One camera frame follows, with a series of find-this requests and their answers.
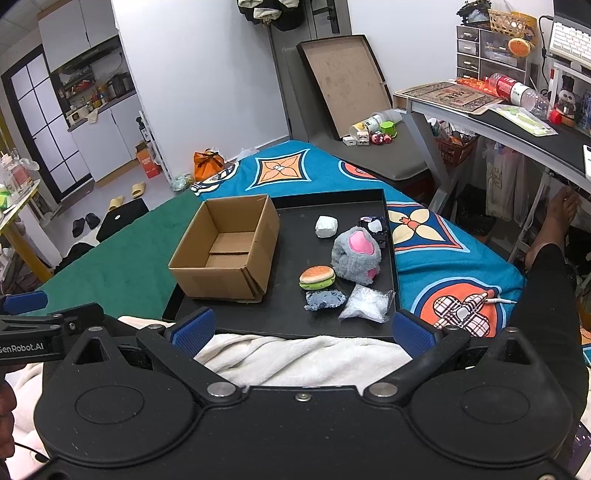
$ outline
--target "black slipper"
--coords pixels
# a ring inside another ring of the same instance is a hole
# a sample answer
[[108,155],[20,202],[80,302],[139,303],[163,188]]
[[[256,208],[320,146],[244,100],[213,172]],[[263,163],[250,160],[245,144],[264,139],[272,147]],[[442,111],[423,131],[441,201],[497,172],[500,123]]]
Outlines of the black slipper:
[[74,220],[74,223],[72,223],[72,235],[74,235],[74,238],[77,238],[80,235],[82,235],[83,231],[84,231],[84,219],[78,218],[78,220]]
[[100,225],[100,218],[98,218],[94,213],[89,213],[86,215],[86,223],[88,223],[88,226],[91,230],[94,230]]

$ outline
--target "door handle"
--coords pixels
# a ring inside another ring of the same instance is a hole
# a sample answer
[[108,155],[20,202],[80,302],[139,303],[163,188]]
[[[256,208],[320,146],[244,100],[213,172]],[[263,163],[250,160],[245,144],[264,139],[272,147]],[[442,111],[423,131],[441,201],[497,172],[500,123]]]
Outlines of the door handle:
[[332,29],[332,33],[334,35],[338,35],[340,33],[339,27],[339,16],[336,13],[336,5],[335,0],[326,0],[326,6],[329,11],[327,20],[330,21],[330,28]]

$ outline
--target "white wall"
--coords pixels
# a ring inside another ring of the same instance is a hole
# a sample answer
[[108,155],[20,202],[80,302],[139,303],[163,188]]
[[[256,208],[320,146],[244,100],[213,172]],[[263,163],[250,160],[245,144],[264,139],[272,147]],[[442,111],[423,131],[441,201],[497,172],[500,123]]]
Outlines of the white wall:
[[230,0],[112,0],[139,99],[170,173],[193,153],[288,135],[267,31]]
[[[456,12],[463,0],[349,0],[354,34],[365,34],[391,93],[456,77]],[[511,0],[514,10],[538,18],[553,15],[553,0]],[[507,10],[503,0],[493,8]],[[542,20],[548,41],[551,22]]]

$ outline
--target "person's hand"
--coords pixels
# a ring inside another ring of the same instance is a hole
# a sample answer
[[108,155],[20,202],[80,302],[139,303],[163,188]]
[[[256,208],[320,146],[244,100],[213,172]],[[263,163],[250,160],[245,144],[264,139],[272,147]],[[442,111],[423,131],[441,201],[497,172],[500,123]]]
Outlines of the person's hand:
[[[24,365],[9,367],[7,373],[16,372]],[[0,386],[0,458],[14,455],[14,415],[12,411],[17,407],[17,398],[10,383],[6,380]]]

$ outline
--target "green mat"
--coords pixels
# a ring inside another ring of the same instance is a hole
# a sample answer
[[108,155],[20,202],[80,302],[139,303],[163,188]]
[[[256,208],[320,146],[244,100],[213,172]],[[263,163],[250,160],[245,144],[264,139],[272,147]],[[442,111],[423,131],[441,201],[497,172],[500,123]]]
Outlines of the green mat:
[[40,288],[49,304],[34,315],[96,302],[115,318],[161,318],[176,285],[168,262],[200,204],[188,190],[93,248]]

